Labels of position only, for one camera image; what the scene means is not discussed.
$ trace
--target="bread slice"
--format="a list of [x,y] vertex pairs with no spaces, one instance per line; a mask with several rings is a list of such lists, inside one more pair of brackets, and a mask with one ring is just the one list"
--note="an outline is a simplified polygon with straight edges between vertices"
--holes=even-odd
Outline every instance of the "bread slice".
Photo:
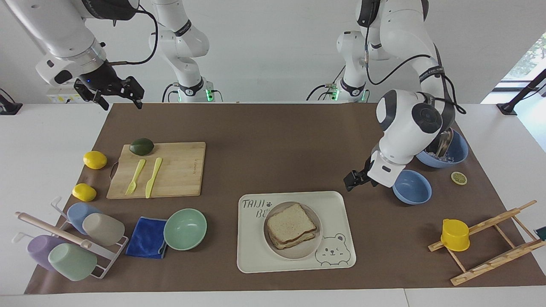
[[303,241],[308,241],[308,240],[314,239],[314,232],[304,233],[299,238],[297,238],[296,241],[287,242],[285,244],[279,243],[277,240],[275,240],[275,239],[273,239],[271,237],[270,237],[270,239],[271,239],[271,242],[273,243],[273,245],[275,246],[275,248],[277,248],[278,250],[283,250],[283,249],[288,249],[288,248],[290,248],[292,246],[296,246],[297,244],[300,244]]
[[268,234],[277,249],[287,249],[314,238],[317,226],[300,204],[294,204],[270,217]]

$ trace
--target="cup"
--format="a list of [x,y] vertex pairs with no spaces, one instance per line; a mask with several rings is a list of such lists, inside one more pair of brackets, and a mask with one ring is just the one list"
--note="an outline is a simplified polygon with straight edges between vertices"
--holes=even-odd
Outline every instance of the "cup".
[[48,261],[48,256],[53,248],[63,243],[66,243],[66,241],[61,238],[42,234],[34,237],[28,243],[27,252],[41,267],[48,271],[55,271],[55,268]]
[[72,281],[80,281],[88,277],[97,265],[95,254],[69,243],[53,248],[48,260],[52,267]]
[[86,204],[86,203],[75,203],[67,211],[68,221],[76,228],[80,233],[87,235],[83,228],[83,223],[85,218],[93,213],[102,213],[99,209]]
[[115,244],[125,233],[122,222],[102,213],[89,214],[82,226],[93,241],[103,246]]
[[443,220],[442,244],[455,252],[466,251],[470,247],[470,232],[468,226],[459,220]]

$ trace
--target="white tray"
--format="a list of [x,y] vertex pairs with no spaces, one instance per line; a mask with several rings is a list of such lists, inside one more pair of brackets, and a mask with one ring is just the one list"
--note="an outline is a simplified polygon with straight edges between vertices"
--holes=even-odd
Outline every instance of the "white tray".
[[[274,253],[264,238],[269,210],[284,202],[309,206],[322,223],[323,239],[315,253],[289,260]],[[335,191],[247,194],[239,199],[237,267],[243,273],[350,268],[357,261],[345,203]]]

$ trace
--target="white table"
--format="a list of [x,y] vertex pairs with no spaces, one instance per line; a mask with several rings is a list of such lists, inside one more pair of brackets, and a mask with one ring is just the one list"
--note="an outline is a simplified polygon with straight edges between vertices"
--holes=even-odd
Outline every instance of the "white table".
[[[501,115],[494,105],[464,105],[468,115],[457,122],[507,209],[531,199],[539,204],[518,215],[528,227],[546,226],[546,153],[517,117]],[[0,306],[80,307],[103,305],[290,305],[315,306],[544,306],[546,286],[505,288],[390,289],[351,291],[85,293],[21,296],[35,263],[26,243],[11,238],[23,231],[42,234],[18,221],[15,211],[31,213],[55,223],[58,215],[48,203],[63,196],[64,203],[106,119],[107,112],[92,104],[25,105],[16,116],[0,117]],[[546,271],[546,249],[534,253]]]

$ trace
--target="wooden drying rack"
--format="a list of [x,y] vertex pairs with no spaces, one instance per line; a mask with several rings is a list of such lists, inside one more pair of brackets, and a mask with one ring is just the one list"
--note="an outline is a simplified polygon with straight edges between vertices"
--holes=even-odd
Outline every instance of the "wooden drying rack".
[[[466,282],[468,280],[471,280],[475,277],[478,277],[488,271],[491,271],[493,269],[496,269],[498,268],[499,266],[505,264],[505,263],[508,263],[516,258],[519,258],[523,255],[526,255],[530,252],[532,252],[533,250],[541,247],[541,246],[544,246],[546,245],[546,241],[543,241],[539,238],[536,238],[535,235],[533,235],[532,232],[529,231],[529,229],[527,229],[527,227],[525,227],[525,225],[523,225],[523,223],[516,217],[516,215],[518,213],[520,213],[523,209],[525,208],[528,208],[534,204],[536,204],[537,201],[536,200],[533,200],[531,202],[528,202],[526,203],[525,205],[519,207],[519,208],[514,208],[512,210],[508,210],[504,213],[501,213],[495,217],[492,217],[486,221],[483,221],[479,224],[476,224],[472,227],[470,227],[468,229],[469,231],[469,235],[473,235],[475,233],[478,233],[486,228],[489,228],[489,227],[495,227],[495,229],[501,234],[501,236],[504,238],[504,240],[506,240],[506,242],[512,247],[511,250],[505,252],[505,253],[502,253],[470,270],[467,270],[465,269],[465,267],[462,265],[462,263],[460,262],[460,260],[457,258],[457,256],[455,255],[455,253],[450,250],[450,249],[447,249],[447,251],[449,252],[449,254],[453,257],[453,260],[455,260],[455,262],[457,263],[457,265],[459,266],[459,268],[461,268],[462,270],[462,274],[458,275],[458,276],[455,276],[451,279],[451,283],[454,285],[454,286],[458,286],[460,284],[462,284],[463,282]],[[532,242],[528,242],[528,243],[524,243],[524,244],[521,244],[519,246],[515,246],[514,243],[506,236],[506,234],[502,231],[502,229],[497,225],[499,224],[500,222],[502,221],[505,221],[505,220],[508,220],[508,219],[513,219],[516,223],[519,224],[519,226],[521,226],[523,228],[523,230],[525,230],[525,232],[531,237],[532,239]],[[441,249],[442,247],[445,247],[444,244],[442,242],[436,242],[434,244],[431,244],[429,245],[429,250],[431,252],[433,251],[437,251],[439,249]]]

